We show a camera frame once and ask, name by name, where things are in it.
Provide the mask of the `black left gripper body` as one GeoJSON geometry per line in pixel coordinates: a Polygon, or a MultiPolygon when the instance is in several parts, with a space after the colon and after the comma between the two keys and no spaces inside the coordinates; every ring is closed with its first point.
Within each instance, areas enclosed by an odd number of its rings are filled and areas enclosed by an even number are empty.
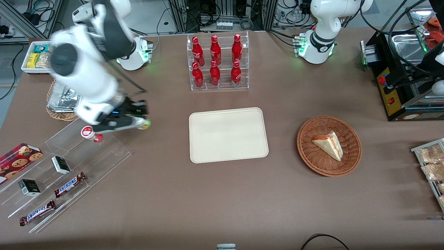
{"type": "Polygon", "coordinates": [[[422,62],[418,65],[418,68],[430,76],[443,78],[443,56],[439,60],[436,59],[443,53],[443,50],[443,42],[441,42],[424,55],[422,62]]]}

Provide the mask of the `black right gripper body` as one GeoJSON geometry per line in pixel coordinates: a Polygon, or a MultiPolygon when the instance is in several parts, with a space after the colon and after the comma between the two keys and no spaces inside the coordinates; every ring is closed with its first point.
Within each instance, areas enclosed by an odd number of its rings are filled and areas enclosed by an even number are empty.
{"type": "Polygon", "coordinates": [[[125,99],[121,106],[115,108],[102,121],[102,125],[107,127],[124,127],[132,124],[132,118],[127,116],[127,111],[130,110],[132,102],[130,99],[125,99]]]}

